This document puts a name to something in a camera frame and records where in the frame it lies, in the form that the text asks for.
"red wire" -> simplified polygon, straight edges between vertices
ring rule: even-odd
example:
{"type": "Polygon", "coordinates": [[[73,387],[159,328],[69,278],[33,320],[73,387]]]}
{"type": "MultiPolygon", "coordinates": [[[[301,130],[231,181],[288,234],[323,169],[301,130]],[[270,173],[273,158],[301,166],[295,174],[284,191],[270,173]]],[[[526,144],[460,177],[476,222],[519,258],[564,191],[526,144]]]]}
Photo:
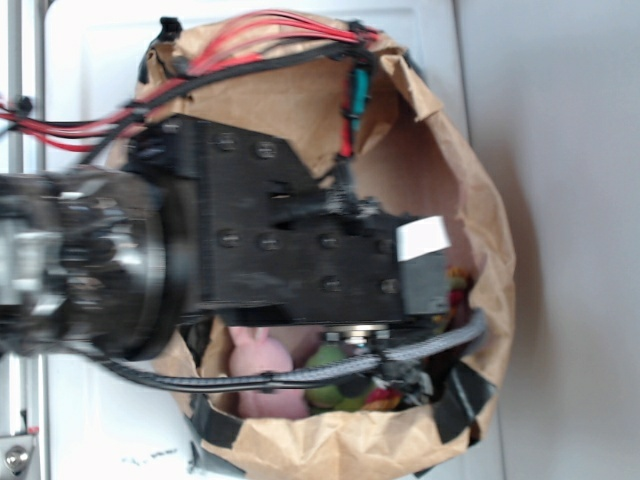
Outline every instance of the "red wire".
{"type": "Polygon", "coordinates": [[[260,38],[254,38],[251,40],[248,40],[246,42],[240,43],[238,45],[235,45],[233,48],[230,48],[224,52],[218,53],[217,55],[214,55],[212,57],[210,57],[206,63],[199,65],[198,66],[198,72],[200,74],[202,73],[209,73],[211,71],[215,71],[212,70],[218,62],[224,60],[225,58],[233,55],[234,52],[239,51],[239,50],[243,50],[247,47],[250,47],[252,45],[255,45],[257,43],[264,43],[264,42],[269,42],[272,40],[281,40],[281,39],[285,39],[285,38],[313,38],[313,39],[318,39],[318,40],[337,40],[337,41],[341,41],[341,42],[345,42],[345,43],[358,43],[357,39],[353,39],[353,40],[345,40],[343,38],[337,38],[333,35],[328,35],[325,33],[318,33],[318,32],[282,32],[282,33],[274,33],[272,35],[265,35],[264,37],[260,37],[260,38]]]}
{"type": "Polygon", "coordinates": [[[192,75],[199,75],[205,71],[208,71],[209,66],[213,63],[213,60],[212,60],[213,55],[217,53],[220,46],[225,42],[227,42],[230,38],[236,37],[240,35],[242,32],[249,29],[258,28],[262,26],[273,26],[273,25],[301,28],[303,29],[303,31],[298,32],[298,35],[300,36],[307,36],[305,35],[307,32],[316,32],[316,33],[326,34],[328,37],[330,36],[331,39],[333,40],[346,41],[349,43],[357,42],[357,36],[353,32],[347,32],[344,30],[330,28],[326,25],[322,25],[322,27],[315,27],[315,26],[307,27],[304,24],[302,24],[302,22],[298,22],[298,21],[279,20],[279,19],[259,20],[259,21],[255,21],[255,22],[243,25],[235,30],[219,34],[215,39],[213,39],[209,43],[209,45],[202,52],[202,54],[200,54],[196,59],[194,59],[191,62],[189,73],[192,75]]]}
{"type": "MultiPolygon", "coordinates": [[[[368,40],[372,40],[377,38],[377,31],[373,29],[368,29],[371,34],[371,38],[368,40]]],[[[282,11],[282,10],[261,10],[257,12],[251,12],[245,15],[241,15],[236,17],[233,20],[230,20],[225,24],[225,26],[221,29],[218,36],[210,42],[210,44],[205,48],[204,52],[199,55],[194,61],[189,69],[189,73],[192,74],[204,74],[217,70],[221,70],[224,68],[228,68],[235,65],[241,65],[246,63],[251,63],[255,61],[262,60],[262,56],[258,53],[249,53],[240,58],[228,58],[232,56],[234,53],[248,48],[257,43],[269,42],[279,39],[286,38],[312,38],[312,39],[320,39],[320,40],[335,40],[340,42],[347,43],[357,43],[360,41],[358,35],[354,32],[341,30],[338,28],[331,27],[324,23],[318,22],[316,20],[312,20],[303,15],[298,15],[296,13],[282,11]],[[234,29],[234,27],[245,20],[254,19],[259,17],[282,17],[283,19],[260,19],[254,22],[250,22],[246,25],[242,25],[234,29]],[[220,46],[225,42],[229,41],[233,36],[237,36],[238,34],[261,26],[270,26],[270,25],[281,25],[288,26],[293,28],[299,28],[302,31],[298,32],[280,32],[277,34],[266,35],[260,38],[255,38],[246,42],[242,42],[234,47],[230,47],[227,50],[219,52],[220,46]]],[[[166,81],[162,86],[156,88],[153,92],[145,95],[144,97],[137,100],[137,103],[141,106],[144,106],[145,103],[150,102],[151,100],[157,98],[163,93],[171,90],[177,85],[183,83],[185,80],[183,79],[170,79],[166,81]]],[[[96,120],[93,122],[86,123],[81,126],[74,127],[56,127],[47,124],[46,122],[41,122],[34,119],[29,118],[18,118],[12,112],[10,112],[4,103],[0,102],[0,109],[8,112],[6,114],[0,114],[0,118],[9,120],[11,122],[17,123],[21,129],[27,134],[36,136],[39,140],[58,147],[64,148],[71,151],[89,151],[92,147],[88,145],[70,145],[64,144],[60,142],[53,141],[48,139],[46,136],[68,136],[72,138],[87,138],[98,135],[104,135],[108,133],[109,125],[116,124],[120,122],[122,119],[133,113],[133,108],[126,107],[123,108],[108,117],[105,117],[100,120],[96,120]]]]}
{"type": "Polygon", "coordinates": [[[41,133],[34,132],[31,130],[23,130],[23,132],[28,135],[33,135],[42,143],[46,143],[47,145],[51,145],[52,147],[60,148],[62,150],[67,150],[68,152],[87,153],[93,150],[93,147],[95,146],[95,145],[71,145],[69,143],[56,142],[55,140],[51,140],[50,138],[47,138],[45,135],[42,135],[41,133]]]}
{"type": "MultiPolygon", "coordinates": [[[[258,26],[266,26],[266,25],[284,25],[284,26],[292,26],[305,30],[312,30],[316,32],[327,33],[331,35],[340,35],[344,36],[345,39],[358,39],[358,36],[354,32],[341,30],[330,25],[326,25],[324,23],[318,22],[316,20],[312,20],[310,18],[304,17],[302,15],[298,15],[292,12],[286,12],[283,10],[260,10],[257,12],[251,12],[245,15],[241,15],[236,17],[233,20],[230,20],[225,24],[225,26],[218,32],[218,36],[214,38],[209,45],[205,48],[205,50],[192,62],[192,68],[194,71],[198,71],[202,62],[206,61],[208,57],[210,57],[213,53],[217,51],[219,46],[227,41],[229,37],[237,36],[241,32],[248,30],[250,28],[255,28],[258,26]],[[257,17],[266,17],[266,16],[276,16],[276,17],[284,17],[289,20],[279,20],[279,19],[263,19],[256,22],[252,22],[247,25],[243,25],[235,30],[233,27],[247,19],[257,18],[257,17]]],[[[368,31],[371,35],[369,40],[376,40],[378,32],[377,30],[368,28],[368,31]]]]}

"screw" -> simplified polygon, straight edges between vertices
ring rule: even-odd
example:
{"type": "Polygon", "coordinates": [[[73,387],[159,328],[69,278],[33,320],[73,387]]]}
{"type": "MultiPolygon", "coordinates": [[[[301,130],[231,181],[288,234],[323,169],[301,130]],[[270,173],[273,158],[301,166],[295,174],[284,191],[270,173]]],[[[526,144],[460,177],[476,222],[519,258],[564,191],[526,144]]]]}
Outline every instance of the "screw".
{"type": "Polygon", "coordinates": [[[325,292],[340,292],[342,290],[342,283],[340,283],[338,277],[325,277],[322,279],[322,289],[325,292]]]}
{"type": "Polygon", "coordinates": [[[27,468],[29,464],[29,452],[22,447],[15,446],[7,452],[4,457],[4,462],[7,468],[11,470],[11,473],[18,475],[27,468]]]}
{"type": "Polygon", "coordinates": [[[167,133],[169,135],[175,135],[180,131],[180,122],[178,121],[170,121],[162,124],[162,133],[167,133]]]}
{"type": "Polygon", "coordinates": [[[218,232],[218,243],[225,248],[234,248],[240,245],[240,235],[231,230],[220,230],[218,232]]]}
{"type": "Polygon", "coordinates": [[[338,239],[329,233],[323,233],[319,239],[320,245],[322,245],[323,248],[331,249],[338,247],[338,239]]]}
{"type": "Polygon", "coordinates": [[[220,133],[216,135],[214,143],[218,150],[232,152],[236,149],[236,136],[233,133],[220,133]]]}
{"type": "Polygon", "coordinates": [[[379,253],[390,254],[393,253],[395,248],[395,242],[389,238],[378,240],[377,247],[379,253]]]}
{"type": "Polygon", "coordinates": [[[256,143],[255,150],[256,155],[263,160],[276,158],[276,155],[278,154],[276,144],[273,142],[258,142],[256,143]]]}
{"type": "Polygon", "coordinates": [[[258,237],[258,245],[265,251],[278,250],[280,249],[280,240],[275,233],[263,233],[258,237]]]}
{"type": "Polygon", "coordinates": [[[382,293],[396,294],[400,291],[400,282],[395,278],[388,278],[380,283],[382,293]]]}

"cable bundle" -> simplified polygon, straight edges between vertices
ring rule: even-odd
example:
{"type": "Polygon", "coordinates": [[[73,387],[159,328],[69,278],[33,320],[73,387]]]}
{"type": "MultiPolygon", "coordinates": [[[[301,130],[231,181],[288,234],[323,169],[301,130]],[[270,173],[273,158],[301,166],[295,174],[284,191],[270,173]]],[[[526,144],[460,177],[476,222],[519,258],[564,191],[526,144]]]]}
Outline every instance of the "cable bundle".
{"type": "Polygon", "coordinates": [[[298,65],[321,57],[342,55],[358,57],[366,54],[378,33],[360,24],[342,30],[303,15],[281,10],[261,10],[239,16],[220,30],[204,51],[194,58],[182,75],[167,80],[149,95],[137,99],[108,117],[87,122],[48,122],[28,118],[24,109],[0,101],[0,119],[11,122],[5,130],[32,135],[39,141],[71,152],[84,152],[80,164],[90,164],[118,137],[137,133],[146,118],[167,102],[192,90],[229,78],[298,65]],[[277,26],[277,33],[239,40],[247,32],[277,26]],[[286,57],[267,58],[273,48],[290,42],[321,41],[322,45],[286,57]],[[248,51],[264,45],[261,52],[248,51]],[[82,140],[100,138],[93,145],[77,145],[57,139],[82,140]]]}

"stuffed toy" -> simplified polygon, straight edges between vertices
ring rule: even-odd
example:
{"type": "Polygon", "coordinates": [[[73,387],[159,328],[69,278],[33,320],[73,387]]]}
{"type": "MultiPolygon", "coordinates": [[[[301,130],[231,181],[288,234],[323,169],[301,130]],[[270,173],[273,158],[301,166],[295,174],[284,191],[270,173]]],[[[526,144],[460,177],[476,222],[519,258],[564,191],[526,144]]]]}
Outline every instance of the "stuffed toy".
{"type": "MultiPolygon", "coordinates": [[[[229,327],[235,345],[229,358],[232,377],[263,372],[289,372],[293,360],[280,342],[269,336],[268,328],[229,327]]],[[[239,393],[238,415],[242,418],[289,418],[309,416],[303,390],[250,390],[239,393]]]]}

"white wall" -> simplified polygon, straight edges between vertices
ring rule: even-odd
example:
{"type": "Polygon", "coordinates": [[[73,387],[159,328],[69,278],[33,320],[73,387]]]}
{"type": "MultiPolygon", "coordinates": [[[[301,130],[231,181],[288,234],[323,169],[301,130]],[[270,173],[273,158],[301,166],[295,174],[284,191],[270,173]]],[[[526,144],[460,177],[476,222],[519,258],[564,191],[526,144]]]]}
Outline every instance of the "white wall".
{"type": "Polygon", "coordinates": [[[456,3],[519,255],[506,477],[640,478],[640,2],[456,3]]]}

